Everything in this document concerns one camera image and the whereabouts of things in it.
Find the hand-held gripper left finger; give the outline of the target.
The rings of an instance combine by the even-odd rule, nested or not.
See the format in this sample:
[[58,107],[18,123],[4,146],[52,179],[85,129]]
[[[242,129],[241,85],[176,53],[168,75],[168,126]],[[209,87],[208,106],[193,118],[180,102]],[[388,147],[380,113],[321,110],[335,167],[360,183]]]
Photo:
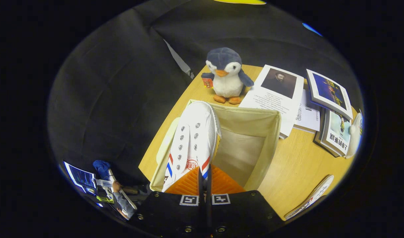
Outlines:
[[188,172],[198,195],[154,191],[129,220],[129,224],[151,238],[204,238],[206,236],[206,196],[200,169]]

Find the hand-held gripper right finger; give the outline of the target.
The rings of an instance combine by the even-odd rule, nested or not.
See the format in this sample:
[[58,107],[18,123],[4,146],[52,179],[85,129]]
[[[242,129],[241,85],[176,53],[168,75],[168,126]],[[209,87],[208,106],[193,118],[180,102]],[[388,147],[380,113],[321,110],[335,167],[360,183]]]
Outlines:
[[239,184],[218,167],[208,170],[207,238],[262,238],[285,225],[260,191],[237,192]]

